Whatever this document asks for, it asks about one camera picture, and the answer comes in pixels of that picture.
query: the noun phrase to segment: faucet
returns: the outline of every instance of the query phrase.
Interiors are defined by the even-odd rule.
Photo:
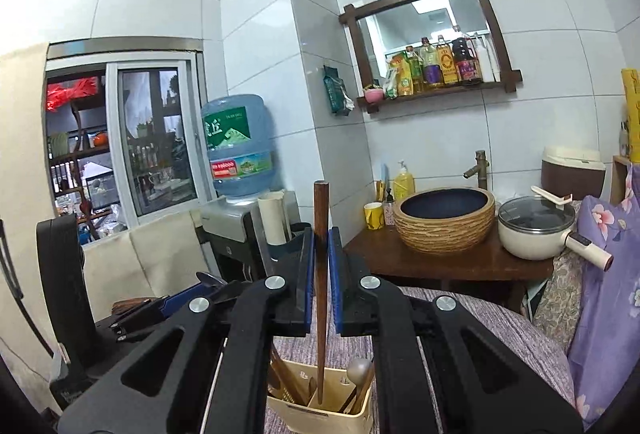
[[[466,171],[463,176],[467,179],[478,174],[478,188],[487,190],[486,188],[486,168],[489,162],[486,160],[484,150],[476,150],[476,166]]]

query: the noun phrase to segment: yellow box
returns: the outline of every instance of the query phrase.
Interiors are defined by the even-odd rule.
[[[284,360],[301,388],[308,387],[311,377],[318,378],[318,368],[289,362]],[[371,387],[367,391],[362,410],[354,416],[350,414],[338,414],[331,409],[340,409],[340,406],[349,397],[354,385],[347,379],[345,369],[324,370],[324,395],[322,405],[318,405],[318,392],[312,396],[308,407],[267,397],[267,405],[271,407],[287,425],[289,430],[298,434],[369,434],[373,426],[373,414],[371,410]]]

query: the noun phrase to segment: purple fabric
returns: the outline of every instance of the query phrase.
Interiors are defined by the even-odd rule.
[[[640,356],[640,165],[628,168],[617,206],[585,197],[578,232],[613,254],[606,273],[585,262],[581,315],[569,350],[576,407],[590,427],[620,391]]]

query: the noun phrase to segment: glass lid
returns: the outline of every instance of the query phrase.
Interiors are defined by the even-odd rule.
[[[502,224],[527,234],[554,234],[571,226],[575,211],[568,203],[561,210],[541,196],[526,196],[507,201],[498,210]]]

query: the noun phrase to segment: vessel sink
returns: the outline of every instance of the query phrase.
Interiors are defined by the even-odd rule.
[[[409,247],[446,255],[473,248],[495,219],[495,199],[486,190],[438,188],[394,203],[396,230]]]

